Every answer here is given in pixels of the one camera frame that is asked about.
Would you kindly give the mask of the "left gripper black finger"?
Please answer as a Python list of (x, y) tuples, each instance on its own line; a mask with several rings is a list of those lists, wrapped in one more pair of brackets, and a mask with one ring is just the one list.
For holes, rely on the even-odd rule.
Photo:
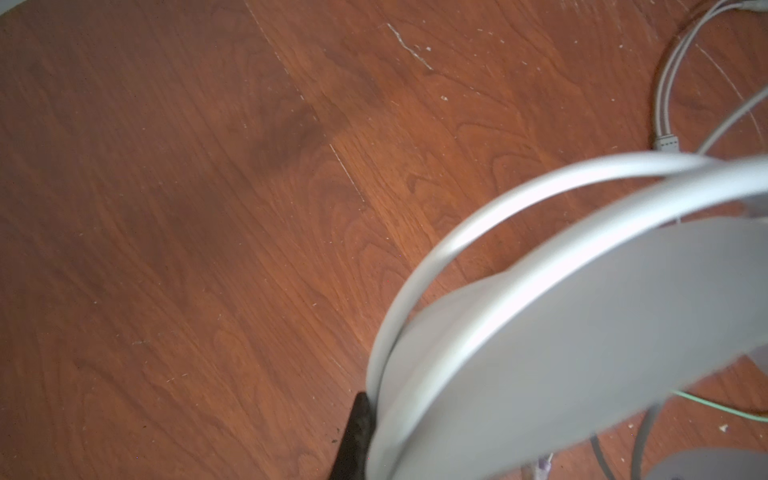
[(359, 392), (339, 443), (329, 480), (364, 480), (365, 466), (376, 428), (376, 416), (366, 392)]

